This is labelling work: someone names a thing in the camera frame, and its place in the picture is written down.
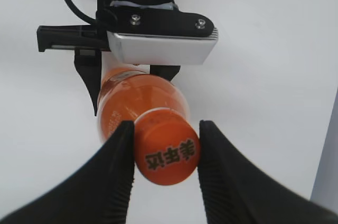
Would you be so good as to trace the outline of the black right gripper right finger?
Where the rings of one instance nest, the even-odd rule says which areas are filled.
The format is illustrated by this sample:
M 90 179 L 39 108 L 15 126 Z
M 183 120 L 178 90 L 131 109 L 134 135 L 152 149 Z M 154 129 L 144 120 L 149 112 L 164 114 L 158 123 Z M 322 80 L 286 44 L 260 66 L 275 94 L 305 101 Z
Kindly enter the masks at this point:
M 284 187 L 251 163 L 216 124 L 199 124 L 198 176 L 208 223 L 337 223 L 337 214 Z

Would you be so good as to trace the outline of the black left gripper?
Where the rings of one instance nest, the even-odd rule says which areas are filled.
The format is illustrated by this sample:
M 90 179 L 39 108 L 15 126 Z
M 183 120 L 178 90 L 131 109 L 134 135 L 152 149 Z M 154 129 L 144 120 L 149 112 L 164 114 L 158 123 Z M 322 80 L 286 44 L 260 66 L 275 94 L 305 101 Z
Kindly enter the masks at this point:
M 74 51 L 74 67 L 89 93 L 94 116 L 101 90 L 102 54 L 108 49 L 107 33 L 169 36 L 174 33 L 175 0 L 97 0 L 95 17 L 81 11 L 73 0 L 64 0 L 83 25 L 37 28 L 37 47 Z M 181 66 L 150 65 L 150 74 L 173 80 Z

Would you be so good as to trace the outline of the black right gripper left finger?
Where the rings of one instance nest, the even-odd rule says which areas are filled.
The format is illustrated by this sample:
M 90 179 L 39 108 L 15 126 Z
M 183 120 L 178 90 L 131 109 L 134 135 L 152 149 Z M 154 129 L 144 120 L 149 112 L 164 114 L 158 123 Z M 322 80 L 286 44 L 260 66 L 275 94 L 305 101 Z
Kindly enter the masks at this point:
M 134 181 L 134 123 L 122 122 L 74 174 L 1 223 L 126 223 Z

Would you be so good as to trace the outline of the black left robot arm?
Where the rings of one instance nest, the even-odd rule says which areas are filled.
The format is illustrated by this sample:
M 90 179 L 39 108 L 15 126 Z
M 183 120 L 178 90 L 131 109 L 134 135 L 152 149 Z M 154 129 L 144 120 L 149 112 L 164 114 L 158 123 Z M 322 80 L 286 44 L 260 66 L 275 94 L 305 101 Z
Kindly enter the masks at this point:
M 109 51 L 107 25 L 81 12 L 72 0 L 64 0 L 68 8 L 85 25 L 42 26 L 37 29 L 39 52 L 50 49 L 73 50 L 74 66 L 89 92 L 94 112 L 98 111 L 97 100 L 101 84 L 102 52 Z M 106 13 L 110 2 L 127 1 L 141 5 L 168 4 L 174 7 L 174 0 L 97 0 L 97 9 Z

